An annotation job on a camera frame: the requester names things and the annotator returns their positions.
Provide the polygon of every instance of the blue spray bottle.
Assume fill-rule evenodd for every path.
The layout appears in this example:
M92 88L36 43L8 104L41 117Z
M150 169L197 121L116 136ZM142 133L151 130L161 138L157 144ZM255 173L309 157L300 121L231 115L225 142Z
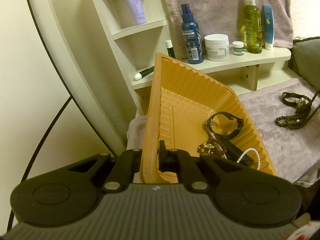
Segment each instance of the blue spray bottle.
M199 64L204 60L199 26L193 18L188 3L182 4L181 9L183 20L181 28L186 42L188 60L190 64Z

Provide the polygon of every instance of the blue tube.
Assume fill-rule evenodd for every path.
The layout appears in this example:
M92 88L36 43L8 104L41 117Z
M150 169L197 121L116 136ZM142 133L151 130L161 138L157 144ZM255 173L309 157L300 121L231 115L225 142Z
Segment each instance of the blue tube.
M273 11L272 6L268 4L263 5L264 14L264 40L267 50L273 50L273 43L275 37Z

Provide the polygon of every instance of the jar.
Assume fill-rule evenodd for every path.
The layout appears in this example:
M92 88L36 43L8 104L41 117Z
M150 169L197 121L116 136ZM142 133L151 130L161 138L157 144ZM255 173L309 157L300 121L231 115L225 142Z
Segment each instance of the jar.
M229 37L225 34L210 34L204 37L209 60L222 61L230 57Z
M236 56L242 56L243 55L243 47L244 44L242 41L234 41L233 43L233 54Z

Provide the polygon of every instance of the green spray bottle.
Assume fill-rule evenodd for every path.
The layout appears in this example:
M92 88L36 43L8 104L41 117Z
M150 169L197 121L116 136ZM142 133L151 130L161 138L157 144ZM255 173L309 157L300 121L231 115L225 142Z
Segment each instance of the green spray bottle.
M262 25L260 10L256 6L256 0L246 0L244 9L245 31L247 35L247 50L250 53L262 52Z

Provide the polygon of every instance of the orange basket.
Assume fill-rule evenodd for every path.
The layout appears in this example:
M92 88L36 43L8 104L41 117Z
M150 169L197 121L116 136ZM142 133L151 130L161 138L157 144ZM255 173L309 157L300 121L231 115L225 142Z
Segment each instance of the orange basket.
M260 135L234 91L178 60L157 53L140 166L141 182L177 182L174 173L161 173L157 169L159 140L165 141L167 149L182 149L199 157L197 148L208 139L203 124L220 111L244 119L241 132L230 141L242 151L255 148L261 159L260 170L276 176ZM213 127L225 133L230 120L220 118ZM256 169L255 153L248 155L254 161L252 168Z

